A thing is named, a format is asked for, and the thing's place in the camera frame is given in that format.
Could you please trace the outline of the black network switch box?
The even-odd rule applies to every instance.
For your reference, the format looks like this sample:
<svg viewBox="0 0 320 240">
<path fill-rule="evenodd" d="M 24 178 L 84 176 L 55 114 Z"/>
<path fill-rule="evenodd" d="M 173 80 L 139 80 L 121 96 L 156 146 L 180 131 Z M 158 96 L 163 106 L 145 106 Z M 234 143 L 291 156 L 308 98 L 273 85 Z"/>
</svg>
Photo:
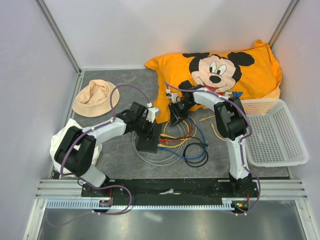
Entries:
<svg viewBox="0 0 320 240">
<path fill-rule="evenodd" d="M 156 123 L 153 126 L 151 133 L 148 137 L 142 137 L 142 136 L 138 137 L 136 149 L 139 152 L 156 154 L 158 151 L 158 144 L 160 141 L 161 131 L 162 131 L 162 125 Z"/>
</svg>

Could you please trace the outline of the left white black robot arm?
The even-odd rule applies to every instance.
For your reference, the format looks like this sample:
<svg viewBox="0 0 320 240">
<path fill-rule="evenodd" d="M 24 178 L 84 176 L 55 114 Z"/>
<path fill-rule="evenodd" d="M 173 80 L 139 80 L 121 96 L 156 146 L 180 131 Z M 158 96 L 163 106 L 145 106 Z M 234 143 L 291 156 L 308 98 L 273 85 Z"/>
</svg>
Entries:
<svg viewBox="0 0 320 240">
<path fill-rule="evenodd" d="M 92 163 L 96 146 L 131 132 L 153 140 L 158 112 L 151 103 L 143 106 L 133 102 L 129 109 L 100 124 L 83 129 L 69 127 L 54 155 L 54 161 L 60 165 L 60 175 L 74 175 L 90 184 L 99 197 L 106 196 L 110 191 L 110 178 Z"/>
</svg>

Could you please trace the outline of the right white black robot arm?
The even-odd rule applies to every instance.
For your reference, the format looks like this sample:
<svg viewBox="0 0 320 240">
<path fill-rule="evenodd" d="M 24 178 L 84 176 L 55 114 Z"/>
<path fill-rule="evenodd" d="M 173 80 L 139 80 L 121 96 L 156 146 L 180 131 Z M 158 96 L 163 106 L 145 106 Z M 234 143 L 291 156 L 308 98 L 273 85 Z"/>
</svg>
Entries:
<svg viewBox="0 0 320 240">
<path fill-rule="evenodd" d="M 179 87 L 167 82 L 165 85 L 166 96 L 172 100 L 168 105 L 172 126 L 186 119 L 188 111 L 195 105 L 203 105 L 214 111 L 217 130 L 226 140 L 229 153 L 229 191 L 235 197 L 242 196 L 252 183 L 245 151 L 247 129 L 251 131 L 252 127 L 240 99 L 226 98 L 203 85 L 192 86 L 188 80 Z"/>
</svg>

